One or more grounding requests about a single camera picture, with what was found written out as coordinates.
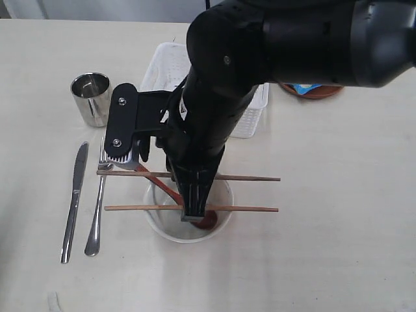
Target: blue package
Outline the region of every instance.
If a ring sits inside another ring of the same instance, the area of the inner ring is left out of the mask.
[[[291,84],[291,86],[295,89],[295,91],[300,94],[301,96],[307,94],[310,90],[318,88],[322,86],[321,84]]]

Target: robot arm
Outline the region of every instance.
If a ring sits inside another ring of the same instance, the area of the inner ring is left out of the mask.
[[[225,143],[258,85],[379,87],[416,65],[415,1],[292,2],[226,0],[191,23],[192,66],[175,91],[137,94],[130,84],[114,90],[106,152],[139,153],[146,161],[149,137],[157,137],[184,199],[184,221],[203,218]],[[137,103],[129,115],[119,97]],[[157,103],[167,103],[164,123]],[[117,136],[128,144],[112,145]]]

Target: orange plate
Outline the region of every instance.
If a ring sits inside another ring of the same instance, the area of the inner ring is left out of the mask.
[[[343,86],[319,86],[318,88],[312,89],[308,93],[301,95],[296,92],[292,86],[283,83],[280,83],[279,85],[294,96],[305,99],[324,99],[328,96],[333,96],[344,88]]]

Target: table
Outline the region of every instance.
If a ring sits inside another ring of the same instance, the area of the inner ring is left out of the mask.
[[[70,94],[80,73],[137,86],[158,44],[186,24],[0,20],[0,311],[400,311],[416,307],[416,71],[377,90],[305,101],[278,86],[259,129],[230,139],[235,213],[216,237],[180,245],[143,212],[104,212],[101,251],[84,247],[102,129]],[[71,260],[60,264],[73,163],[90,142]],[[162,170],[153,148],[148,163]],[[140,203],[148,183],[110,177],[105,204]]]

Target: screw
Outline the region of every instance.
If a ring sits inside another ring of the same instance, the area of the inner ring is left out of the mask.
[[[127,104],[127,101],[125,100],[124,97],[121,97],[121,98],[118,99],[118,104],[121,105],[121,106],[124,106],[124,105]]]
[[[231,64],[231,59],[228,55],[224,56],[224,64],[227,66]]]
[[[117,138],[115,138],[115,139],[112,141],[112,145],[113,145],[115,148],[119,148],[119,147],[122,145],[122,141],[120,141],[120,140],[118,140]]]

